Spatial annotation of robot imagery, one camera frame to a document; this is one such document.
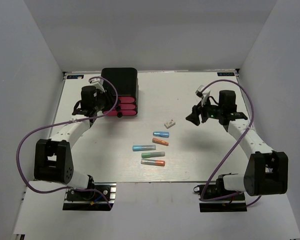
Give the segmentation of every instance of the sticker label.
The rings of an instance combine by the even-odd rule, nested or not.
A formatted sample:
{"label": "sticker label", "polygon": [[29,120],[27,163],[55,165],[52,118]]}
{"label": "sticker label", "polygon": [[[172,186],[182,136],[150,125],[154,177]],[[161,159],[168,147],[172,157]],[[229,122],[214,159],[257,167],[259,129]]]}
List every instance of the sticker label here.
{"label": "sticker label", "polygon": [[68,75],[66,79],[83,79],[84,75]]}
{"label": "sticker label", "polygon": [[219,77],[229,77],[229,76],[235,76],[234,72],[217,72]]}

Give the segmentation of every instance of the black metal bracket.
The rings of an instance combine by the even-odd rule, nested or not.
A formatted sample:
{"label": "black metal bracket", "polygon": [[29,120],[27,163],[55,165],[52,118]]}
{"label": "black metal bracket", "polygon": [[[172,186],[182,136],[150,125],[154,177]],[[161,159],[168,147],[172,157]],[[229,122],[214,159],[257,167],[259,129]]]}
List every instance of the black metal bracket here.
{"label": "black metal bracket", "polygon": [[276,151],[251,154],[243,183],[250,196],[285,194],[288,189],[288,156]]}
{"label": "black metal bracket", "polygon": [[[116,198],[116,183],[94,183],[94,189],[104,194],[110,205],[114,205]],[[65,199],[62,210],[66,211],[110,211],[107,202],[97,192],[83,192],[75,189],[68,189],[65,193]]]}
{"label": "black metal bracket", "polygon": [[[56,155],[56,161],[48,157]],[[35,145],[34,177],[37,180],[68,184],[72,178],[74,164],[70,143],[40,139]]]}
{"label": "black metal bracket", "polygon": [[[193,191],[201,196],[205,184],[196,186]],[[216,183],[210,183],[206,192],[204,193],[204,199],[213,199],[222,197],[228,194],[233,194],[235,191],[225,190],[223,187],[222,178],[218,178]],[[199,209],[201,213],[215,213],[215,212],[246,212],[246,198],[245,195],[239,194],[234,197],[228,197],[216,201],[199,201]]]}

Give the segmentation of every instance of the orange marker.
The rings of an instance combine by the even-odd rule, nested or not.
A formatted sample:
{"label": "orange marker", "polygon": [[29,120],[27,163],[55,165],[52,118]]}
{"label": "orange marker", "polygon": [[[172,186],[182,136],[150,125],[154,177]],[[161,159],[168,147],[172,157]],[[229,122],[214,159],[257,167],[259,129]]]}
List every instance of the orange marker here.
{"label": "orange marker", "polygon": [[163,140],[155,138],[155,137],[152,138],[152,142],[155,144],[161,144],[161,145],[165,145],[165,146],[169,145],[169,143],[167,141],[163,141]]}
{"label": "orange marker", "polygon": [[164,167],[166,162],[163,160],[141,159],[141,164]]}

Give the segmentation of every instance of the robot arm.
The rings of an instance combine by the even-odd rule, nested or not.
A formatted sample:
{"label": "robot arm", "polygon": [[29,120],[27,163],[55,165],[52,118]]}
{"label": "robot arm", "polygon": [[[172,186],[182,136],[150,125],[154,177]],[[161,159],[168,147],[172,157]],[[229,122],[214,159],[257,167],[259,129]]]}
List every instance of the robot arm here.
{"label": "robot arm", "polygon": [[[209,118],[218,119],[224,129],[238,140],[249,125],[248,118],[237,112],[236,94],[234,91],[219,92],[219,103],[212,105],[210,90],[201,93],[200,86],[196,95],[201,98],[198,105],[192,107],[192,113],[186,120],[196,126],[205,123]],[[220,192],[247,192],[250,196],[284,194],[288,187],[288,157],[284,152],[276,152],[250,129],[240,141],[240,146],[248,157],[244,174],[223,174],[217,179]]]}
{"label": "robot arm", "polygon": [[93,188],[93,178],[74,169],[71,148],[91,128],[99,111],[108,111],[114,97],[104,89],[102,80],[95,80],[81,89],[81,100],[73,109],[72,123],[65,125],[49,139],[40,139],[35,146],[34,177],[37,180],[57,182],[79,189]]}

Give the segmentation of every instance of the green marker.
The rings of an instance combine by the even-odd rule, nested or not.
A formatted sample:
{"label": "green marker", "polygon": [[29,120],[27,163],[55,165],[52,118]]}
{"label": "green marker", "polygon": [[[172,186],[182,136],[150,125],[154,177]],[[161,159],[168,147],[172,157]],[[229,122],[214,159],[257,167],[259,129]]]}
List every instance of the green marker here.
{"label": "green marker", "polygon": [[141,158],[148,159],[154,157],[164,157],[165,155],[166,153],[164,151],[146,152],[146,153],[141,153]]}

